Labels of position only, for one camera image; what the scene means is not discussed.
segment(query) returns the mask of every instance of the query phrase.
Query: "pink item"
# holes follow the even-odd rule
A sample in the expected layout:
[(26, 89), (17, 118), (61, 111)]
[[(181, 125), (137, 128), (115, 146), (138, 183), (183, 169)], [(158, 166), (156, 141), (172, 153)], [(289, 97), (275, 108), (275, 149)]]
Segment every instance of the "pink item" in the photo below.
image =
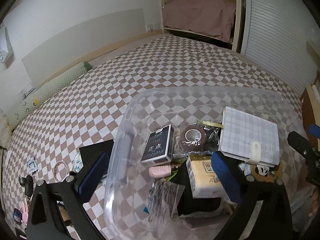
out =
[(172, 174), (171, 164), (149, 167), (149, 175), (154, 179), (168, 177)]
[(28, 207), (25, 205), (24, 201), (19, 203), (20, 208), (22, 209), (22, 222), (27, 224), (28, 222)]
[(225, 0), (173, 0), (163, 8), (164, 26), (230, 42), (236, 4)]

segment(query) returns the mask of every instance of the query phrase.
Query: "notebook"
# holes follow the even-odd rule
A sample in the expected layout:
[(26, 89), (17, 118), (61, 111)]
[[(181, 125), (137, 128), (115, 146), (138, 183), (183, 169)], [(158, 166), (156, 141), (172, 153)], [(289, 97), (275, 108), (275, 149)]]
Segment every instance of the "notebook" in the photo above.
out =
[(248, 162), (253, 141), (261, 148), (259, 165), (274, 167), (280, 162), (278, 128), (275, 123), (226, 107), (223, 111), (219, 150), (228, 157)]

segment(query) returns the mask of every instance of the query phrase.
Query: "white wall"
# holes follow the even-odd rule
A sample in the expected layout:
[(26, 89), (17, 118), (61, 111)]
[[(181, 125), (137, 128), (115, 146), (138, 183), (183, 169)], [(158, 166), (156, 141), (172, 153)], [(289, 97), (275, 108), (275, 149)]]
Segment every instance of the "white wall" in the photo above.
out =
[(160, 23), (158, 0), (20, 0), (4, 19), (14, 61), (0, 73), (0, 108), (5, 113), (20, 101), (30, 78), (22, 58), (54, 35), (86, 20), (143, 8), (146, 24)]

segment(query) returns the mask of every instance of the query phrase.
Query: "shelf board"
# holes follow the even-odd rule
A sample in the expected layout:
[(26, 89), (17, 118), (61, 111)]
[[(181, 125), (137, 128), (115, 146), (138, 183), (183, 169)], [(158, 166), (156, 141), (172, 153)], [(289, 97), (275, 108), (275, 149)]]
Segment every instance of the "shelf board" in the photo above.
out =
[(202, 34), (202, 33), (195, 33), (193, 31), (187, 31), (187, 30), (181, 30), (181, 29), (173, 29), (173, 28), (168, 28), (168, 27), (164, 27), (164, 29), (165, 30), (169, 30), (169, 31), (178, 31), (178, 32), (197, 34), (197, 35), (205, 36), (205, 37), (208, 37), (208, 38), (216, 39), (218, 41), (222, 41), (222, 40), (218, 39), (217, 37), (210, 36), (210, 35), (205, 35), (205, 34)]

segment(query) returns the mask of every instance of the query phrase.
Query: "bed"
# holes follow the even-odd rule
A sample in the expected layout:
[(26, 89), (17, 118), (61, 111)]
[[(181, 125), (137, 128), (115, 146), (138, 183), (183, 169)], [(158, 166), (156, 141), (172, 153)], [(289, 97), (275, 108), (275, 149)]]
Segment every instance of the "bed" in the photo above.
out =
[[(90, 70), (28, 116), (14, 131), (8, 168), (3, 172), (4, 205), (12, 230), (18, 227), (13, 209), (23, 199), (19, 176), (26, 176), (26, 162), (35, 157), (37, 179), (54, 182), (52, 169), (63, 160), (71, 167), (79, 147), (116, 137), (127, 104), (139, 92), (172, 86), (238, 86), (274, 90), (281, 94), (297, 113), (297, 123), (286, 123), (289, 133), (302, 126), (299, 96), (293, 89), (249, 60), (226, 49), (176, 36), (164, 36), (126, 52)], [(288, 193), (297, 186), (300, 171), (298, 155), (289, 161), (282, 155), (283, 181)], [(99, 184), (89, 203), (84, 204), (89, 217), (106, 239), (113, 235), (103, 218), (104, 186)], [(128, 219), (127, 230), (135, 230)], [(68, 227), (73, 238), (78, 236)]]

